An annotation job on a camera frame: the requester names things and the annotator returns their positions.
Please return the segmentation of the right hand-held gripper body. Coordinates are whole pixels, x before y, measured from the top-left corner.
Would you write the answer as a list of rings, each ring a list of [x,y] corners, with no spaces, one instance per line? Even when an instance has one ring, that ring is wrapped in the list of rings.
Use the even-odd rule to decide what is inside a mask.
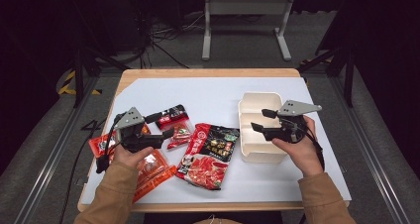
[[[307,134],[308,130],[303,116],[307,113],[321,110],[321,105],[287,100],[278,110],[276,110],[276,118],[279,120],[280,127],[264,128],[263,136],[267,141],[277,138],[291,144],[299,143]]]

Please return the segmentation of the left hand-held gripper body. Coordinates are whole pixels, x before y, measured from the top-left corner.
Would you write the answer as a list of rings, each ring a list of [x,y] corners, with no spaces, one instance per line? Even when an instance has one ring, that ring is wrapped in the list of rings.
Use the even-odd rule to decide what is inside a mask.
[[[163,135],[152,135],[145,132],[144,128],[147,125],[145,117],[136,107],[132,107],[122,115],[114,126],[117,141],[131,153],[136,153],[146,147],[161,148]]]

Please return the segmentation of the white compartment container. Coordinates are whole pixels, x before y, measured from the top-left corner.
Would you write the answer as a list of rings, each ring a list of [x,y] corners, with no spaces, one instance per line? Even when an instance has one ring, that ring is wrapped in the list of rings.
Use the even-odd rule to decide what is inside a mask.
[[[252,123],[264,128],[279,128],[276,117],[267,118],[262,110],[276,111],[282,105],[275,92],[246,92],[238,104],[242,159],[248,163],[280,164],[287,153],[266,140],[262,133],[253,129]]]

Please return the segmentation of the small black red clear packet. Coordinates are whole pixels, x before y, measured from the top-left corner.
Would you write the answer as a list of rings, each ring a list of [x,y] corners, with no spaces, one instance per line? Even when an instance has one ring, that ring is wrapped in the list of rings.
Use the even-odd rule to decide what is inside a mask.
[[[166,146],[168,150],[188,144],[194,132],[189,116],[181,104],[163,110],[155,124],[163,132],[173,130],[173,135]]]

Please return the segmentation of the orange packet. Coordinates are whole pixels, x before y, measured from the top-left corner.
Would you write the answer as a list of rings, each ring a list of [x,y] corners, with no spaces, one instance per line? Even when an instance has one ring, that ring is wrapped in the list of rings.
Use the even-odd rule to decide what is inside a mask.
[[[138,164],[139,176],[133,202],[137,202],[160,184],[173,177],[176,166],[170,165],[164,154],[155,149]]]

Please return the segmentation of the large black red packet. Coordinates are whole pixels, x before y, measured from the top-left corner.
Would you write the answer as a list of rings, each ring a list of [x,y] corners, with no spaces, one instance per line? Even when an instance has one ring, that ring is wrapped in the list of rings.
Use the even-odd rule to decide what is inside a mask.
[[[175,175],[192,185],[220,190],[239,138],[239,129],[197,124]]]

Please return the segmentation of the person's left hand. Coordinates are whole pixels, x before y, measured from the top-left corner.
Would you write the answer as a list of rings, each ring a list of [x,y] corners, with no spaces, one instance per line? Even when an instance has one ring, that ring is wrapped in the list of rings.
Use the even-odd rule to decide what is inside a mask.
[[[131,153],[121,146],[115,148],[114,160],[122,163],[128,167],[136,168],[144,158],[149,156],[154,149],[152,147],[146,147],[136,153]]]

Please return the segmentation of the person's right hand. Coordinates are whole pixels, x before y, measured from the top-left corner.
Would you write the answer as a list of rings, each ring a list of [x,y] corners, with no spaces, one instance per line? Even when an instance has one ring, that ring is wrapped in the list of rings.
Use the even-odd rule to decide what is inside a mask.
[[[314,121],[304,116],[308,127],[309,136],[305,136],[299,143],[290,144],[280,139],[274,138],[272,143],[278,148],[289,154],[293,163],[301,170],[304,177],[320,174],[324,172],[321,162],[317,156],[314,143],[317,141],[315,135]]]

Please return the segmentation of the black metal stand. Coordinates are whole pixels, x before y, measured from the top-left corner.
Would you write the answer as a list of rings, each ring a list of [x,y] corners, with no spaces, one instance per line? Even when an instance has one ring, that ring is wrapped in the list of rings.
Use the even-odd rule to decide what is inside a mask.
[[[331,62],[326,68],[325,73],[329,77],[337,77],[342,69],[345,70],[344,98],[347,105],[352,108],[353,78],[355,70],[355,56],[353,54],[353,50],[355,47],[356,27],[353,23],[348,23],[347,26],[347,29],[342,29],[343,37],[331,50],[328,50],[311,60],[303,62],[297,70],[300,73],[303,73],[311,67],[321,63],[323,60],[330,58]]]
[[[121,71],[125,71],[128,67],[113,58],[105,56],[95,48],[90,47],[87,42],[90,40],[90,36],[87,35],[89,28],[84,22],[84,18],[74,0],[69,0],[68,14],[72,17],[70,39],[73,45],[74,53],[74,71],[75,71],[75,102],[74,107],[77,108],[83,101],[86,94],[90,94],[84,85],[83,77],[84,72],[90,77],[98,77],[101,73],[101,68],[98,62],[95,60],[97,57],[104,60]]]

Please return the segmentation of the yellow black floor tape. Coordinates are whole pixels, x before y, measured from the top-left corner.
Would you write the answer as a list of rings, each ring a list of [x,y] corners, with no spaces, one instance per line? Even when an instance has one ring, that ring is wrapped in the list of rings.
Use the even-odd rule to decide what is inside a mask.
[[[70,95],[76,95],[77,91],[75,88],[71,88],[70,84],[75,79],[75,71],[71,69],[67,75],[64,77],[64,81],[62,83],[62,86],[57,91],[58,94],[70,94]]]

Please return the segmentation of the metal floor rail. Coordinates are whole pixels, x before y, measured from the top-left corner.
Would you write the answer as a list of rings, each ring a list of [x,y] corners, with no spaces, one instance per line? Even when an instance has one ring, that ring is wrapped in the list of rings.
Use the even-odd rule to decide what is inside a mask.
[[[367,162],[370,173],[376,183],[376,186],[378,187],[388,211],[390,212],[394,224],[412,224],[389,181],[388,175],[379,162],[379,159],[371,146],[368,136],[363,129],[356,112],[348,105],[348,102],[344,97],[343,85],[338,78],[331,78],[330,81],[335,93],[340,99],[340,103],[351,123],[353,131],[357,136],[359,149]]]
[[[24,202],[13,224],[29,223],[50,183],[50,180],[53,177],[56,167],[58,166],[59,161],[62,158],[64,151],[68,145],[68,141],[70,139],[71,133],[74,130],[75,124],[78,118],[80,117],[80,114],[84,109],[85,104],[87,103],[87,100],[91,94],[91,91],[94,89],[97,81],[98,77],[86,79],[85,88],[83,89],[84,96],[81,98],[81,101],[78,103],[78,105],[71,110],[63,127],[63,130],[59,134],[47,161],[45,162],[44,166],[39,172],[37,180],[33,185],[31,192],[26,198],[26,201]]]

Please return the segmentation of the desk with white frame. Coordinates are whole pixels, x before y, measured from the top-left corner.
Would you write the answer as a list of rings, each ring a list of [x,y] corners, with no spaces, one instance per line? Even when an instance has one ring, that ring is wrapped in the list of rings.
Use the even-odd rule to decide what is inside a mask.
[[[279,15],[279,26],[273,29],[282,57],[291,61],[291,54],[286,43],[284,32],[294,0],[205,0],[204,36],[202,56],[209,60],[211,54],[211,17],[213,15]]]

